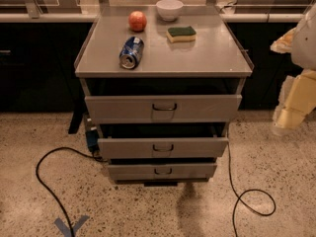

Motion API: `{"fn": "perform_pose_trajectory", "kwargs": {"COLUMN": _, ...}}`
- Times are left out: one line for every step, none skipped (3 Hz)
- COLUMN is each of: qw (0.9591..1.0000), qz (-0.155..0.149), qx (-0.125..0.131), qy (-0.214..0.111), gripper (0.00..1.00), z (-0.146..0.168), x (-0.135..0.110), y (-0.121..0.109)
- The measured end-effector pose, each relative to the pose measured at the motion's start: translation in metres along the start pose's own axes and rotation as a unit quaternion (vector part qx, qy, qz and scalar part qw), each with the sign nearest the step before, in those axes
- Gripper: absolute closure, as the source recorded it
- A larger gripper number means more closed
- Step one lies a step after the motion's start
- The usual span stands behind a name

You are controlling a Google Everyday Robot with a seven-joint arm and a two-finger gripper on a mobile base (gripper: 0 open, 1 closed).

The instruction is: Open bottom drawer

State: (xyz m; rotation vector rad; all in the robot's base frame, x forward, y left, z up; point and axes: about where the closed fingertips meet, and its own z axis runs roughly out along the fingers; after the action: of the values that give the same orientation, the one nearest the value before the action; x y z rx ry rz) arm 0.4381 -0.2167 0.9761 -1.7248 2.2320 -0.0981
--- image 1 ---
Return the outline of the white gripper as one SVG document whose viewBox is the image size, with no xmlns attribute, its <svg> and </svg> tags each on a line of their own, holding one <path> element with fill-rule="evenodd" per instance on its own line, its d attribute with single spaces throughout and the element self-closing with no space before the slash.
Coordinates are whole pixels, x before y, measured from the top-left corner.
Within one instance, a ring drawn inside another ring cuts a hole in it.
<svg viewBox="0 0 316 237">
<path fill-rule="evenodd" d="M 271 45 L 271 51 L 291 53 L 295 28 Z M 281 86 L 271 131 L 276 136 L 291 134 L 316 108 L 316 72 L 304 69 L 296 77 L 287 76 Z"/>
</svg>

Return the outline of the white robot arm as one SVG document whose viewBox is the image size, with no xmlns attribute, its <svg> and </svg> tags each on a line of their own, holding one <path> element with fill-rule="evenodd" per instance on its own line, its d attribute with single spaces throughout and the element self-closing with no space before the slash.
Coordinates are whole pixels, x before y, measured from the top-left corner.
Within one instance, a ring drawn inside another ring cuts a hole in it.
<svg viewBox="0 0 316 237">
<path fill-rule="evenodd" d="M 302 68 L 298 76 L 285 78 L 278 95 L 272 132 L 282 136 L 297 129 L 316 108 L 316 5 L 295 28 L 275 40 L 271 50 L 289 53 L 292 63 Z"/>
</svg>

